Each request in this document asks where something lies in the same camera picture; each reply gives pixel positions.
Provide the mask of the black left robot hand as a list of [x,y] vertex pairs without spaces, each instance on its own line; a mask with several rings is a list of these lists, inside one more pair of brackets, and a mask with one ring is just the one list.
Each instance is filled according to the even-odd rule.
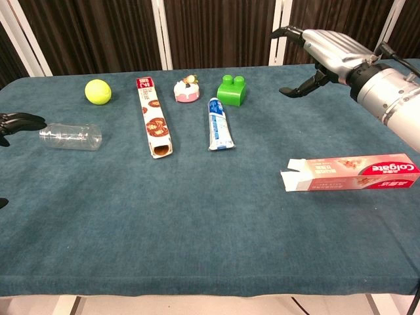
[[0,113],[0,146],[9,147],[5,138],[20,131],[39,131],[47,126],[45,119],[38,115],[27,113]]

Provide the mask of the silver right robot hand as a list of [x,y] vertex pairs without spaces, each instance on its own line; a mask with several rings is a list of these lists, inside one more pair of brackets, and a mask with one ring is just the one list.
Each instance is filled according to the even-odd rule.
[[362,64],[368,66],[379,57],[353,38],[331,30],[301,30],[295,26],[285,26],[274,30],[270,37],[286,37],[302,47],[315,61],[316,73],[294,89],[279,88],[279,92],[289,98],[306,96],[325,84],[345,85],[350,73]]

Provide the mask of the red Colgate toothpaste box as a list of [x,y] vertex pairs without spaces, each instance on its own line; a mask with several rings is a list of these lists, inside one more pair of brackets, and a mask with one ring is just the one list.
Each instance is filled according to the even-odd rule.
[[409,188],[420,168],[406,154],[290,159],[280,173],[287,192]]

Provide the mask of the long red-white cookie box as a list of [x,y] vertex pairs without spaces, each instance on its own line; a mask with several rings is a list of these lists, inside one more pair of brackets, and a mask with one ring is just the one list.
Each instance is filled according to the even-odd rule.
[[150,153],[154,159],[168,156],[173,153],[173,145],[154,81],[150,76],[140,77],[136,79],[136,87]]

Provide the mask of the dark brown pleated screen panel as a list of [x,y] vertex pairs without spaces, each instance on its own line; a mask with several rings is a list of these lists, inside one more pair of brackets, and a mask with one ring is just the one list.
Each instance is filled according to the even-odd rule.
[[289,25],[344,33],[374,50],[394,0],[293,0]]
[[53,75],[161,69],[151,0],[19,0]]
[[420,0],[406,0],[388,40],[402,58],[420,58]]
[[0,90],[16,79],[28,76],[18,53],[0,23]]
[[266,66],[276,0],[163,0],[174,69]]

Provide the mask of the clear plastic bottle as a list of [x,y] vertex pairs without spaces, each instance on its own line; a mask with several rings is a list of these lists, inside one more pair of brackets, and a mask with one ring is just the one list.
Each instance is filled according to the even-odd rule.
[[41,142],[56,149],[95,151],[102,144],[100,128],[94,124],[50,123],[39,131]]

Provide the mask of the yellow tennis ball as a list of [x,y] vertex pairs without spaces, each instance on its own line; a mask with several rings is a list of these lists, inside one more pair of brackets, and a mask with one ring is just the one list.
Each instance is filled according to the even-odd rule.
[[105,105],[112,97],[112,90],[107,82],[93,79],[85,86],[85,96],[92,104]]

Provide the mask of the green toy building block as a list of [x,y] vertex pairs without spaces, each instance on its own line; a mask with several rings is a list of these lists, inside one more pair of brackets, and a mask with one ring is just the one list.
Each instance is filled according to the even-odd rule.
[[217,98],[224,104],[240,107],[246,94],[246,80],[243,76],[224,75],[217,89]]

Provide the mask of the blue-white toothpaste tube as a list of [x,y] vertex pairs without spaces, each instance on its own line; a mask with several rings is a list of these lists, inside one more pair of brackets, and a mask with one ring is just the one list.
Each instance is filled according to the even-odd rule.
[[207,104],[209,113],[209,150],[224,150],[234,148],[226,114],[222,102],[211,98]]

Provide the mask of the pink toy cake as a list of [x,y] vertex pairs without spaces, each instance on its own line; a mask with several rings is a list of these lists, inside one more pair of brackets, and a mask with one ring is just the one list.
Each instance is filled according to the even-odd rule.
[[197,75],[188,75],[178,81],[173,88],[177,102],[195,102],[200,97],[200,86]]

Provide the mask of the white table leg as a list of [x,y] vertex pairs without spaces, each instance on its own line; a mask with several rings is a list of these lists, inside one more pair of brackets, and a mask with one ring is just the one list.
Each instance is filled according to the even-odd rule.
[[401,315],[391,294],[366,294],[373,315]]
[[78,295],[60,295],[51,315],[76,315],[80,301]]

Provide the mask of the teal tablecloth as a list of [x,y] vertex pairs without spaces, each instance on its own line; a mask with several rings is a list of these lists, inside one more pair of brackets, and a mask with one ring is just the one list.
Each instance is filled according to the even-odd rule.
[[[413,293],[420,284],[420,182],[408,189],[286,192],[291,158],[420,154],[328,84],[279,93],[314,67],[198,70],[200,98],[179,104],[184,71],[150,72],[173,142],[150,155],[140,73],[105,73],[105,106],[89,75],[22,78],[0,112],[93,123],[97,151],[55,150],[36,132],[0,147],[0,296]],[[241,75],[240,107],[223,105],[235,147],[209,150],[207,104],[224,75]]]

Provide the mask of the white screen frame post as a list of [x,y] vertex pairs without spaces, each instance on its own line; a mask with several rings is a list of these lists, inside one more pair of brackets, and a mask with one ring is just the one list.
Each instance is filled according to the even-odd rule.
[[380,36],[377,40],[375,50],[380,44],[387,42],[399,56],[404,55],[405,40],[405,4],[406,0],[392,0],[391,8],[383,25]]
[[164,0],[151,0],[162,70],[173,70]]
[[0,0],[0,23],[29,76],[53,76],[18,0]]
[[[272,25],[273,31],[289,25],[292,5],[293,0],[276,0]],[[271,40],[269,66],[281,66],[284,64],[286,44],[287,39],[285,37]]]

